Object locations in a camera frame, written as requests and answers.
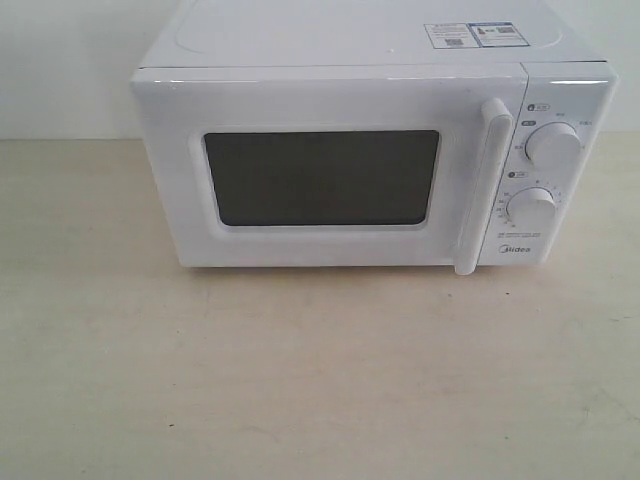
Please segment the white microwave door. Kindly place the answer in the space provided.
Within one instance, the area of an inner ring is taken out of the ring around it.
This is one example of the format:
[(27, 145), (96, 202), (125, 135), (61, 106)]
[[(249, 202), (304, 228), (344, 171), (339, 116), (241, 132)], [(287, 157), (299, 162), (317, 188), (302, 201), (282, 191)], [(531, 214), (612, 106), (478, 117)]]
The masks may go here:
[(494, 66), (141, 68), (185, 267), (479, 265), (528, 86)]

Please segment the white microwave oven body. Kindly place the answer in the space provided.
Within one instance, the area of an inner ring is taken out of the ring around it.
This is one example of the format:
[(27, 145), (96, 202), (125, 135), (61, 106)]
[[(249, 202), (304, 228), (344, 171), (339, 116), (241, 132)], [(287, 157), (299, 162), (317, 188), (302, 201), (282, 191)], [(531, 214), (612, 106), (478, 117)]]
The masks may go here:
[[(476, 22), (511, 22), (529, 45), (434, 49), (424, 28)], [(477, 267), (532, 265), (552, 249), (617, 83), (606, 59), (542, 1), (186, 1), (134, 73), (507, 63), (523, 67), (528, 86)], [(582, 152), (575, 162), (539, 169), (525, 144), (553, 122), (576, 130)], [(551, 225), (534, 231), (515, 227), (506, 213), (509, 199), (532, 187), (548, 190), (557, 206)]]

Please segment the lower white control knob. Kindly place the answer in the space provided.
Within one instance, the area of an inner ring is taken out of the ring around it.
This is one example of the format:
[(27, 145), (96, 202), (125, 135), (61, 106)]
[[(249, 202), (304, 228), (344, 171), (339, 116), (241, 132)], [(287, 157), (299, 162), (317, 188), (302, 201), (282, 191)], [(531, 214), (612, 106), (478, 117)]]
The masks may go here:
[(540, 187), (522, 190), (512, 196), (506, 205), (511, 223), (520, 229), (544, 229), (555, 218), (557, 206), (551, 193)]

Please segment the white control knob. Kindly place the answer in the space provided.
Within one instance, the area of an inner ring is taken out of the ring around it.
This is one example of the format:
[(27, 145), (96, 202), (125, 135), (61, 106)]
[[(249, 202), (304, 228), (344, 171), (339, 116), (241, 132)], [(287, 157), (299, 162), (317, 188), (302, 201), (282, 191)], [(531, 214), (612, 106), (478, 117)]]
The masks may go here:
[(525, 154), (539, 169), (558, 168), (579, 159), (582, 143), (576, 130), (564, 122), (553, 122), (535, 130), (527, 139)]
[(557, 206), (551, 193), (540, 187), (522, 190), (512, 196), (506, 205), (511, 223), (520, 229), (544, 229), (555, 218)]

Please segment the white warning label sticker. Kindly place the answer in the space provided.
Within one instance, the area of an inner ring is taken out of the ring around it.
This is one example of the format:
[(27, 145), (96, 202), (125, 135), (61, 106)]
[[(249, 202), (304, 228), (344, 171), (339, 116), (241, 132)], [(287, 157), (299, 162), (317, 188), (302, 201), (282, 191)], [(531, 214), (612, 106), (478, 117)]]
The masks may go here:
[(480, 45), (465, 23), (425, 24), (434, 49), (475, 49)]

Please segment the upper white control knob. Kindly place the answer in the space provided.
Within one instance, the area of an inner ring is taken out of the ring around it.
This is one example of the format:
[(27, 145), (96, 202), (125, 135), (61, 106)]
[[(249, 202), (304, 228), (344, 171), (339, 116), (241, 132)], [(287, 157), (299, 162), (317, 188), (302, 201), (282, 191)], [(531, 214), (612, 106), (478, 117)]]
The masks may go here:
[(539, 169), (558, 168), (579, 159), (582, 143), (576, 130), (564, 122), (553, 122), (535, 130), (527, 139), (525, 154)]

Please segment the blue energy label sticker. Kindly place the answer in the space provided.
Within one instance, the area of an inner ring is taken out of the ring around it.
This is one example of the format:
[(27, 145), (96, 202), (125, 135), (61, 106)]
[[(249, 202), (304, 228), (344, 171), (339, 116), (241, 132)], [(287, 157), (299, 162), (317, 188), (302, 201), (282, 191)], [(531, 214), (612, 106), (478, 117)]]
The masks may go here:
[(527, 40), (511, 22), (468, 23), (481, 48), (526, 47)]

